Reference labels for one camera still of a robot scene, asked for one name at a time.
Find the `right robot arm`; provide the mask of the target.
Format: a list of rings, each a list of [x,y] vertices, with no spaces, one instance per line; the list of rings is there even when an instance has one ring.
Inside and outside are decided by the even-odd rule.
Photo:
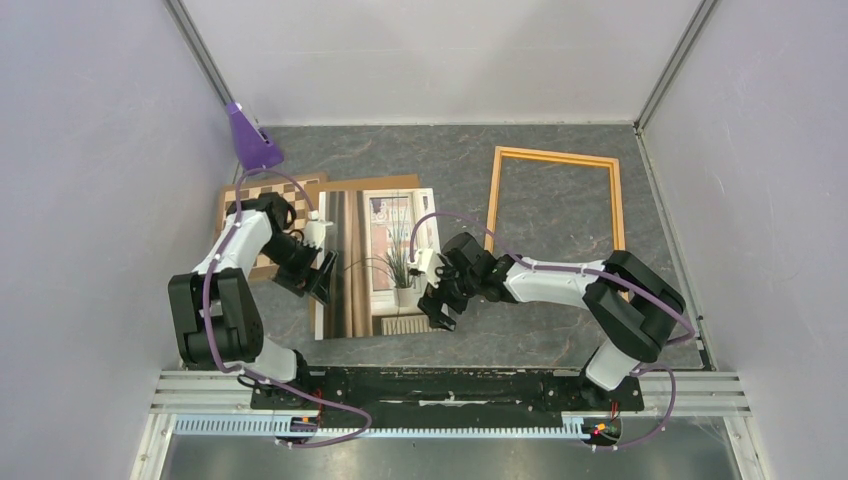
[[[589,263],[557,263],[517,254],[495,257],[468,233],[436,251],[419,249],[407,260],[409,273],[425,279],[418,302],[431,327],[452,331],[452,313],[471,299],[491,303],[549,303],[588,311],[606,339],[567,387],[567,398],[582,409],[626,402],[635,369],[657,361],[684,320],[680,293],[637,256],[616,250]]]

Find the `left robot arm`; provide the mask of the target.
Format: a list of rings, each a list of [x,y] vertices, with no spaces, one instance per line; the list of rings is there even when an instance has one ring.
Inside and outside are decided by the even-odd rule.
[[[180,357],[190,368],[236,373],[265,387],[291,408],[307,405],[314,383],[303,355],[266,341],[248,277],[259,256],[277,267],[274,282],[323,305],[337,260],[324,242],[331,222],[316,211],[302,229],[296,209],[277,193],[234,202],[210,253],[175,275],[168,295]]]

